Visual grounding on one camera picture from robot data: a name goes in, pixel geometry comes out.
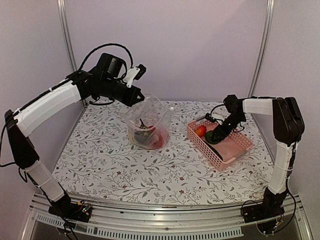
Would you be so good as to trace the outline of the green toy lime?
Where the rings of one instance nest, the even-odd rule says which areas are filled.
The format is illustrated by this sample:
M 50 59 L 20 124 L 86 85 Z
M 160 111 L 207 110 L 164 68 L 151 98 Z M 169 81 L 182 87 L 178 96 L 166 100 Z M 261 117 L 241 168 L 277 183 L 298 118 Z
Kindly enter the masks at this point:
M 212 145 L 216 145 L 221 142 L 221 138 L 218 133 L 215 133 L 213 130 L 210 130 L 204 135 L 205 140 Z

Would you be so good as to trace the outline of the green toy cucumber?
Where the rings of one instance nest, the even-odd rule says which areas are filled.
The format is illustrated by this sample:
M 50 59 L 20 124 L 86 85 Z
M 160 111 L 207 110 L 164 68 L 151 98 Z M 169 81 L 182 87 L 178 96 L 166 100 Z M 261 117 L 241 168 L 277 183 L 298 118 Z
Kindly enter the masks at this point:
M 220 155 L 220 153 L 212 146 L 212 145 L 209 145 L 210 149 L 217 155 L 217 157 L 223 161 L 223 157 Z

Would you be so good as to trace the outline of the orange red toy mango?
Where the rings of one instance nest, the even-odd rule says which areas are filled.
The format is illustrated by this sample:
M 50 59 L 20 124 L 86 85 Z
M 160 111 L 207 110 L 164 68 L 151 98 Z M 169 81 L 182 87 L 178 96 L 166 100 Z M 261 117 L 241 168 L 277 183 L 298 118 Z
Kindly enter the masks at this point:
M 202 138 L 205 136 L 207 132 L 207 128 L 205 125 L 201 125 L 197 129 L 195 129 L 194 132 L 198 137 Z

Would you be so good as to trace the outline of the clear zip top bag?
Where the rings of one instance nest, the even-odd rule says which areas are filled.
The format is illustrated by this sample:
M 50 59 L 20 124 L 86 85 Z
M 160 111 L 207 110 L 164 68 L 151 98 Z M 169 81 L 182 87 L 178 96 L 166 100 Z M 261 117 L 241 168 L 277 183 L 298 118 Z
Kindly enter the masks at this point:
M 121 115 L 126 126 L 127 133 L 134 136 L 134 133 L 141 131 L 140 119 L 146 126 L 154 126 L 157 129 L 166 130 L 168 132 L 168 138 L 165 145 L 169 141 L 169 130 L 171 127 L 172 115 L 175 109 L 171 106 L 166 106 L 158 97 L 153 94 L 145 94 L 145 99 L 132 106 L 129 110 Z M 136 146 L 147 150 L 154 150 L 147 148 L 146 146 L 140 146 L 137 143 L 132 143 Z

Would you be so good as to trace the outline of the purple toy eggplant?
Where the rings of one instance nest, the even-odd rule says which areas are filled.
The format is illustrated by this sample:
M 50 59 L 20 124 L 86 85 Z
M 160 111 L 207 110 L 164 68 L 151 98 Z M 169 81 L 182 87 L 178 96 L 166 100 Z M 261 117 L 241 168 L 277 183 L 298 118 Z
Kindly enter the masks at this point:
M 148 147 L 153 143 L 153 130 L 136 131 L 133 140 L 141 147 Z

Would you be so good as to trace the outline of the yellow toy fruit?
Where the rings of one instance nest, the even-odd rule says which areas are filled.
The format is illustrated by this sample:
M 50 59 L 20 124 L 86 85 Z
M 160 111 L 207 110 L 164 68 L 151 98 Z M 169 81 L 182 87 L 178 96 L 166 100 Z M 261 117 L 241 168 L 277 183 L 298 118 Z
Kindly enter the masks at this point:
M 135 140 L 134 140 L 133 136 L 130 133 L 128 133 L 127 135 L 128 135 L 129 140 L 134 144 Z

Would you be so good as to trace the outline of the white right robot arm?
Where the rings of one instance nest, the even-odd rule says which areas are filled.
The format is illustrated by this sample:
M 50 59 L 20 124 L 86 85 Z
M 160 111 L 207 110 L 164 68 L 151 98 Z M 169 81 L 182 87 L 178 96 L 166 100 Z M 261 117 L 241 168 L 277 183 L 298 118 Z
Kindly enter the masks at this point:
M 237 98 L 228 95 L 223 100 L 229 116 L 205 134 L 209 144 L 225 140 L 233 130 L 246 121 L 246 114 L 272 117 L 273 135 L 276 140 L 276 157 L 271 180 L 265 190 L 267 195 L 278 197 L 288 192 L 288 179 L 294 167 L 296 149 L 305 130 L 304 120 L 294 97 Z

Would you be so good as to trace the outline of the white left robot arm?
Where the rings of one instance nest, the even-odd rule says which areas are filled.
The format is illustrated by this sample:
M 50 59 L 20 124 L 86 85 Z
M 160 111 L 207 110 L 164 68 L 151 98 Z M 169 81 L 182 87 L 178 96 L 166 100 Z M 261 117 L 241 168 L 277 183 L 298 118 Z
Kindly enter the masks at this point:
M 143 64 L 132 66 L 119 76 L 125 66 L 124 60 L 103 53 L 90 71 L 77 70 L 23 107 L 5 113 L 5 132 L 14 163 L 55 202 L 55 209 L 63 217 L 74 213 L 74 205 L 63 198 L 66 193 L 36 151 L 52 142 L 45 127 L 66 113 L 71 105 L 79 105 L 88 98 L 104 97 L 128 107 L 143 101 L 141 89 L 133 86 L 133 82 L 142 77 L 146 67 Z

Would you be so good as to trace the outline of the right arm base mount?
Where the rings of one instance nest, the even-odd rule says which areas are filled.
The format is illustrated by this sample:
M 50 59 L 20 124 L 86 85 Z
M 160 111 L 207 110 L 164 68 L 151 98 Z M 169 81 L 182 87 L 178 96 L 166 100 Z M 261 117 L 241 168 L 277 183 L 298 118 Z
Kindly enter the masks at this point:
M 267 191 L 264 193 L 262 203 L 242 206 L 240 214 L 245 223 L 266 220 L 285 213 L 283 202 L 287 193 L 273 194 Z

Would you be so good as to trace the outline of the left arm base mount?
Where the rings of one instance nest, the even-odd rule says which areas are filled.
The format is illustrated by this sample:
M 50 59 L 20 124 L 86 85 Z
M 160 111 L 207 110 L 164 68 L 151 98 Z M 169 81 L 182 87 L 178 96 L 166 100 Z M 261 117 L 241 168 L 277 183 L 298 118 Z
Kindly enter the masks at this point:
M 83 200 L 74 203 L 68 194 L 57 201 L 50 201 L 48 212 L 61 219 L 88 223 L 92 215 L 92 205 Z

